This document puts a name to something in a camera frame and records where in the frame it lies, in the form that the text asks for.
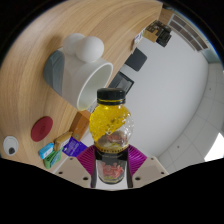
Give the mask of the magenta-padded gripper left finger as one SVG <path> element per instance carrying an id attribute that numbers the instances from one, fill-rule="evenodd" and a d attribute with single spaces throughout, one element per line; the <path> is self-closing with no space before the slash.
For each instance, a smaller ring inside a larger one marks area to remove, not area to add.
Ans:
<path id="1" fill-rule="evenodd" d="M 97 182 L 95 147 L 86 148 L 77 157 L 68 157 L 55 175 L 84 188 L 95 188 Z"/>

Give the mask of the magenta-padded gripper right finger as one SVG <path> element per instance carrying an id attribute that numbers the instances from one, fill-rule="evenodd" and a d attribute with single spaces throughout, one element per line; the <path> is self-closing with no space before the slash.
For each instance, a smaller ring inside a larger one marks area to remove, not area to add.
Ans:
<path id="1" fill-rule="evenodd" d="M 143 187 L 167 175 L 168 172 L 156 157 L 147 157 L 134 146 L 128 147 L 128 187 Z"/>

